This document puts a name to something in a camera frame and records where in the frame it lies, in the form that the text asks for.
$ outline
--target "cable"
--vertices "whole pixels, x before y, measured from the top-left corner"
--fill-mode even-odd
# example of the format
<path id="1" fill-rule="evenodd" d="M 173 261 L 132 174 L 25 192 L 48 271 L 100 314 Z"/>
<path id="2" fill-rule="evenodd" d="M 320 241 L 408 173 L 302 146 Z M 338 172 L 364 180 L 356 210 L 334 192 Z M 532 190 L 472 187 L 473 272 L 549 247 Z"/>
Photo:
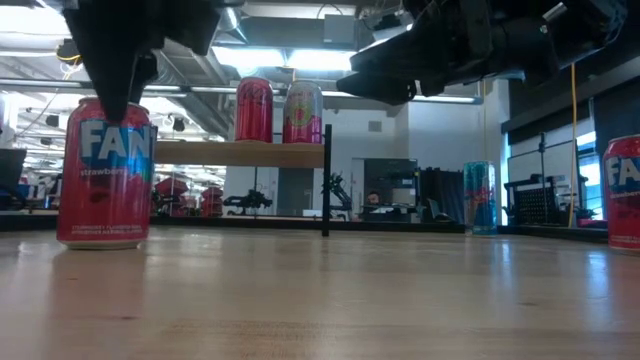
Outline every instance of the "cable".
<path id="1" fill-rule="evenodd" d="M 482 112 L 483 112 L 483 126 L 484 126 L 484 159 L 488 160 L 487 151 L 487 80 L 482 80 Z"/>
<path id="2" fill-rule="evenodd" d="M 77 68 L 76 68 L 76 64 L 78 63 L 79 59 L 80 59 L 80 57 L 75 59 L 75 61 L 73 63 L 73 69 L 65 72 L 64 76 L 62 77 L 62 80 L 69 80 L 71 75 L 73 75 L 74 72 L 78 71 Z M 24 135 L 27 131 L 29 131 L 29 129 L 31 129 L 31 127 L 33 125 L 35 125 L 38 122 L 38 120 L 40 120 L 42 115 L 44 115 L 44 113 L 49 109 L 49 106 L 51 106 L 51 104 L 53 103 L 53 100 L 56 99 L 56 97 L 58 96 L 59 93 L 60 93 L 60 88 L 56 88 L 55 92 L 53 93 L 53 96 L 51 97 L 49 102 L 47 102 L 47 104 L 45 105 L 44 109 L 42 109 L 40 114 L 38 114 L 38 116 L 36 116 L 36 118 L 33 119 L 33 121 L 31 121 L 31 123 L 29 123 L 29 125 L 27 125 L 26 128 L 24 128 L 20 133 L 16 133 L 15 135 L 13 135 L 13 138 L 11 140 L 8 140 L 8 141 L 15 141 L 18 137 Z"/>
<path id="3" fill-rule="evenodd" d="M 569 208 L 569 227 L 573 226 L 574 189 L 576 179 L 576 128 L 578 126 L 578 99 L 576 96 L 576 65 L 571 64 L 571 101 L 573 104 L 573 140 L 571 142 L 571 206 Z"/>
<path id="4" fill-rule="evenodd" d="M 342 10 L 340 10 L 339 7 L 337 7 L 335 4 L 329 4 L 329 3 L 324 3 L 322 4 L 322 6 L 320 6 L 320 9 L 318 9 L 318 14 L 316 15 L 316 19 L 320 19 L 320 12 L 322 11 L 322 9 L 324 9 L 327 5 L 332 6 L 334 9 L 338 10 L 338 12 L 340 13 L 340 15 L 344 15 L 344 13 L 342 12 Z"/>

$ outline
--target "shelf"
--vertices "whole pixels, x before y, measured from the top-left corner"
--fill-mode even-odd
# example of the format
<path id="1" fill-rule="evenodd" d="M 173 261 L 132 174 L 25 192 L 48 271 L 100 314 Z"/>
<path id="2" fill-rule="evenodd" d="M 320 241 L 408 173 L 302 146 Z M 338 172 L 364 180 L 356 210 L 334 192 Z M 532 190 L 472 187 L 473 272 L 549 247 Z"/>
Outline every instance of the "shelf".
<path id="1" fill-rule="evenodd" d="M 324 146 L 257 142 L 159 141 L 156 164 L 322 168 Z"/>

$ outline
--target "ceiling light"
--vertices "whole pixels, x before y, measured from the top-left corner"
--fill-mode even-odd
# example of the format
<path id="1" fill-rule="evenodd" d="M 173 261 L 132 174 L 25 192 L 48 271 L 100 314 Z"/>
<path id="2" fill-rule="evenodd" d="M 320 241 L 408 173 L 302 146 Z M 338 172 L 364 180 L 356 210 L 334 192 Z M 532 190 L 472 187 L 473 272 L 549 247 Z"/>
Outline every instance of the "ceiling light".
<path id="1" fill-rule="evenodd" d="M 466 97 L 466 96 L 447 96 L 447 95 L 422 96 L 422 95 L 416 95 L 416 97 L 413 98 L 412 101 L 418 101 L 418 102 L 440 102 L 440 103 L 451 103 L 451 104 L 475 104 L 475 103 L 479 102 L 479 99 L 476 99 L 476 98 L 473 98 L 473 97 Z"/>
<path id="2" fill-rule="evenodd" d="M 25 149 L 29 154 L 64 155 L 64 150 Z"/>
<path id="3" fill-rule="evenodd" d="M 41 174 L 59 174 L 62 170 L 52 170 L 52 169 L 32 169 L 33 172 L 41 173 Z"/>
<path id="4" fill-rule="evenodd" d="M 191 87 L 191 91 L 193 92 L 210 92 L 210 93 L 218 93 L 218 94 L 235 94 L 235 87 L 226 87 L 226 86 L 193 86 Z"/>
<path id="5" fill-rule="evenodd" d="M 335 98 L 357 98 L 357 96 L 341 92 L 341 91 L 323 91 L 322 96 L 335 97 Z M 476 104 L 480 102 L 480 99 L 474 97 L 465 96 L 422 96 L 417 95 L 413 100 L 415 102 L 437 102 L 437 103 L 450 103 L 450 104 Z"/>
<path id="6" fill-rule="evenodd" d="M 147 85 L 144 88 L 149 91 L 179 91 L 180 86 L 175 85 Z"/>
<path id="7" fill-rule="evenodd" d="M 351 70 L 349 58 L 355 51 L 295 50 L 287 66 L 301 70 Z"/>
<path id="8" fill-rule="evenodd" d="M 54 52 L 41 52 L 41 51 L 13 51 L 13 50 L 2 50 L 0 51 L 0 56 L 11 56 L 11 57 L 47 57 L 47 56 L 56 56 Z"/>
<path id="9" fill-rule="evenodd" d="M 170 98 L 185 98 L 187 97 L 186 93 L 170 93 L 170 92 L 158 92 L 158 91 L 144 91 L 142 93 L 143 98 L 147 97 L 170 97 Z"/>
<path id="10" fill-rule="evenodd" d="M 43 86 L 57 88 L 81 88 L 78 81 L 55 81 L 55 80 L 31 80 L 31 79 L 0 79 L 0 85 L 8 86 Z"/>
<path id="11" fill-rule="evenodd" d="M 218 62 L 236 68 L 251 69 L 262 66 L 284 66 L 282 52 L 276 49 L 225 48 L 214 46 Z"/>

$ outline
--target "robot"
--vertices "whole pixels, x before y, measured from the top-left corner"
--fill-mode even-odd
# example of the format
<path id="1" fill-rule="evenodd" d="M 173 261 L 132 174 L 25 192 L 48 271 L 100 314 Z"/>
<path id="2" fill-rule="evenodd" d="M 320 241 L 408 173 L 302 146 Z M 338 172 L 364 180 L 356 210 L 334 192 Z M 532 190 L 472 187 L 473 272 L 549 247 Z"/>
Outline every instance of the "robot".
<path id="1" fill-rule="evenodd" d="M 263 193 L 253 189 L 249 189 L 249 192 L 245 196 L 229 196 L 222 204 L 224 206 L 235 206 L 242 209 L 241 212 L 227 211 L 227 215 L 247 215 L 247 209 L 259 209 L 260 206 L 268 208 L 273 204 L 273 200 L 267 199 Z"/>
<path id="2" fill-rule="evenodd" d="M 403 0 L 410 31 L 351 58 L 338 90 L 398 105 L 485 77 L 540 85 L 613 42 L 626 0 Z"/>
<path id="3" fill-rule="evenodd" d="M 157 75 L 152 49 L 170 38 L 205 55 L 233 0 L 41 0 L 60 9 L 109 120 L 121 121 Z M 34 0 L 13 1 L 37 3 Z M 541 84 L 613 42 L 626 0 L 403 0 L 411 31 L 351 58 L 340 91 L 401 104 L 418 90 L 484 77 Z"/>

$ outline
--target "white wall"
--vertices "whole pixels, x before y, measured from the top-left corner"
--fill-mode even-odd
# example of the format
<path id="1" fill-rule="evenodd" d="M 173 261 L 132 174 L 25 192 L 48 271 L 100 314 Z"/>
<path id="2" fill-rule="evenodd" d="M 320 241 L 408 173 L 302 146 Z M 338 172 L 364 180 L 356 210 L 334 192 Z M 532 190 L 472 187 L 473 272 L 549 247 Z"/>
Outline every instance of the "white wall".
<path id="1" fill-rule="evenodd" d="M 480 106 L 411 103 L 409 157 L 421 168 L 462 170 L 482 159 Z"/>
<path id="2" fill-rule="evenodd" d="M 487 89 L 484 105 L 411 103 L 408 157 L 417 159 L 421 168 L 450 171 L 463 170 L 471 161 L 492 161 L 501 209 L 506 200 L 502 184 L 508 178 L 509 148 L 500 124 L 509 119 L 509 84 L 506 80 L 488 81 Z"/>
<path id="3" fill-rule="evenodd" d="M 333 127 L 331 172 L 342 173 L 347 194 L 351 193 L 351 171 L 354 158 L 397 158 L 396 122 L 379 110 L 325 110 L 323 124 Z M 380 121 L 381 132 L 369 132 L 369 121 Z M 313 178 L 313 208 L 322 209 L 322 169 L 316 169 Z M 332 195 L 332 204 L 339 204 Z"/>
<path id="4" fill-rule="evenodd" d="M 582 136 L 586 133 L 595 131 L 595 125 L 593 119 L 588 118 L 581 120 L 576 125 L 576 137 Z M 547 132 L 546 143 L 547 147 L 556 145 L 565 141 L 570 141 L 573 138 L 573 125 L 568 124 L 563 127 L 551 130 Z M 524 154 L 529 151 L 538 150 L 538 144 L 540 143 L 540 137 L 535 136 L 517 144 L 511 145 L 511 156 Z"/>

